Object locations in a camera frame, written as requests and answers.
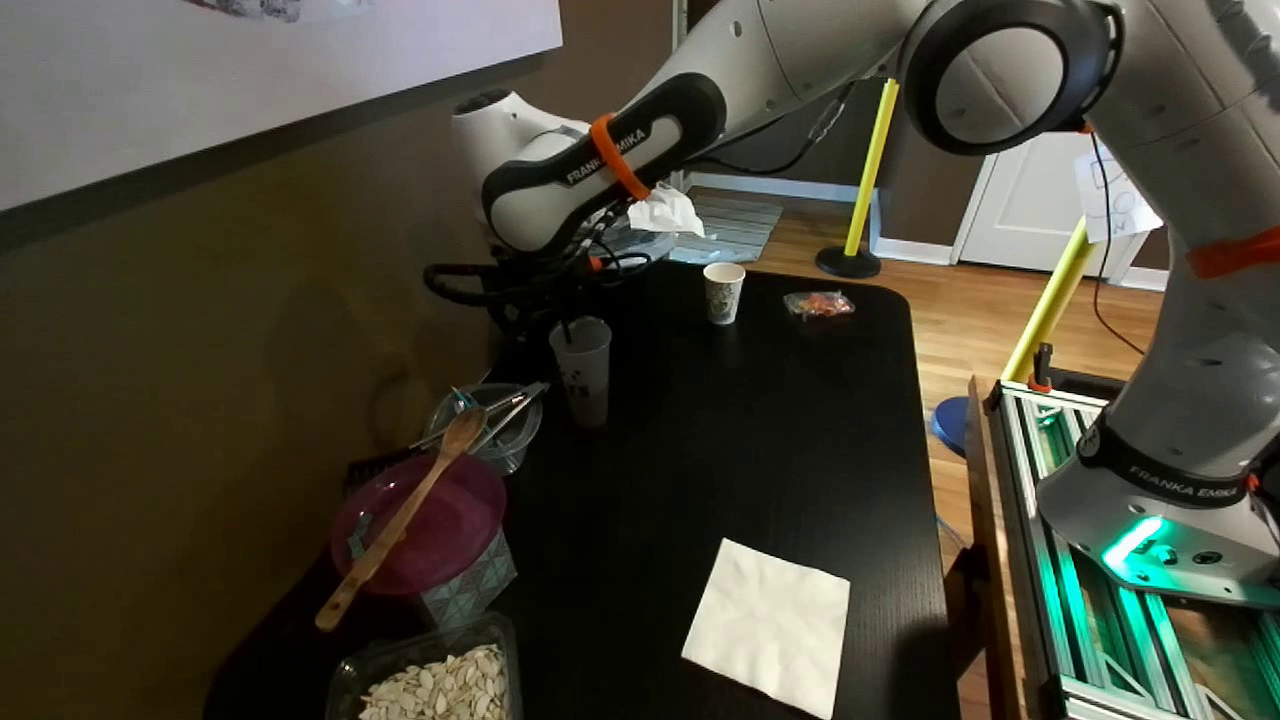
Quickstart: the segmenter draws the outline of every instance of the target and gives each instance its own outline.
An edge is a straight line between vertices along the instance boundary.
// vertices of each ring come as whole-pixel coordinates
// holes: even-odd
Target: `paper cup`
[[[736,322],[736,309],[744,300],[748,268],[741,268],[741,262],[706,262],[704,278],[706,278],[706,319],[710,322]]]

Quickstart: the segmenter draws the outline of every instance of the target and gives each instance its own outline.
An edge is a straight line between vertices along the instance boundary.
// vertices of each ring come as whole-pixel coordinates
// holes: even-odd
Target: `white napkin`
[[[628,205],[628,221],[638,230],[685,230],[706,234],[704,221],[696,217],[692,199],[677,182],[654,182],[646,199]]]
[[[844,615],[846,578],[718,539],[679,654],[828,720]]]

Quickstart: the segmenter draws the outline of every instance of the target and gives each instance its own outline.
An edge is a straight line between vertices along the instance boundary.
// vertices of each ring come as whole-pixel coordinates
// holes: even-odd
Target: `brown wall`
[[[0,717],[200,717],[317,560],[346,461],[486,363],[419,289],[480,255],[455,98],[620,103],[668,4],[565,0],[568,50],[0,217]]]

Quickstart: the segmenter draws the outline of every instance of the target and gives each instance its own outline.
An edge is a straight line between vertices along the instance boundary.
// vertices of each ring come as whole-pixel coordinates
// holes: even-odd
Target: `green light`
[[[1124,532],[1109,553],[1104,553],[1104,563],[1111,573],[1124,577],[1124,560],[1144,548],[1157,532],[1161,532],[1163,514],[1144,514],[1138,522],[1131,522],[1131,532]]]

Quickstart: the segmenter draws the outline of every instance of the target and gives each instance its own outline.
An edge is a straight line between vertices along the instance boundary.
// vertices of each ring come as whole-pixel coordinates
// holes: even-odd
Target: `white cup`
[[[748,268],[741,262],[706,262],[706,319],[710,322],[736,322],[736,304],[744,300]]]
[[[604,428],[607,424],[607,343],[610,343],[607,322],[598,317],[580,317],[580,319],[555,322],[548,331],[548,343],[555,353],[568,417],[580,428]]]

